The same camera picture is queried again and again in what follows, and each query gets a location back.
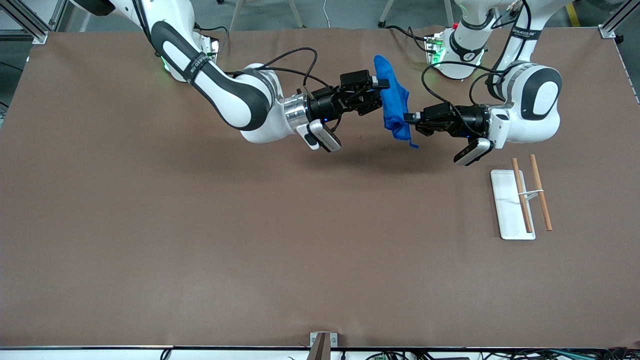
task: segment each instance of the floor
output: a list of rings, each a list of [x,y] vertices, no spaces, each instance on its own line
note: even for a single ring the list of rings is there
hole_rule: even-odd
[[[605,0],[575,1],[573,3],[580,26],[596,26],[610,15],[591,3]],[[196,21],[202,27],[227,26],[231,23],[235,0],[218,4],[215,0],[192,0]],[[308,28],[327,27],[323,12],[323,0],[296,0],[304,25]],[[326,13],[334,28],[375,28],[385,7],[386,0],[327,0]],[[453,6],[454,19],[460,18],[460,9]],[[96,17],[69,6],[63,28],[67,31],[139,31],[130,21],[116,15]],[[441,1],[397,0],[387,16],[387,24],[406,28],[446,24],[444,4]],[[566,10],[555,14],[548,26],[571,26]],[[236,30],[275,30],[295,28],[296,22],[286,0],[256,0],[247,2],[237,21]],[[620,53],[625,61],[630,79],[640,86],[640,11],[616,31],[625,37]],[[28,57],[31,43],[25,41],[0,41],[0,61],[22,68]],[[20,71],[0,64],[0,102],[11,103],[20,79]]]

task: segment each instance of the brown tabletop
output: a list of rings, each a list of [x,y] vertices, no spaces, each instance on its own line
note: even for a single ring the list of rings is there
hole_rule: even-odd
[[[227,70],[315,47],[314,74],[333,84],[381,53],[412,111],[436,103],[424,55],[390,30],[228,44]],[[461,168],[464,140],[414,132],[411,149],[381,110],[346,114],[335,154],[295,136],[250,144],[141,33],[51,33],[0,137],[0,344],[297,345],[337,331],[343,346],[638,346],[639,106],[596,29],[546,29],[533,60],[563,75],[560,130]],[[281,80],[286,94],[301,83]],[[469,80],[428,81],[468,104]],[[490,101],[482,86],[477,98]],[[554,231],[534,202],[538,238],[504,241],[489,173],[517,156],[532,183],[531,153]]]

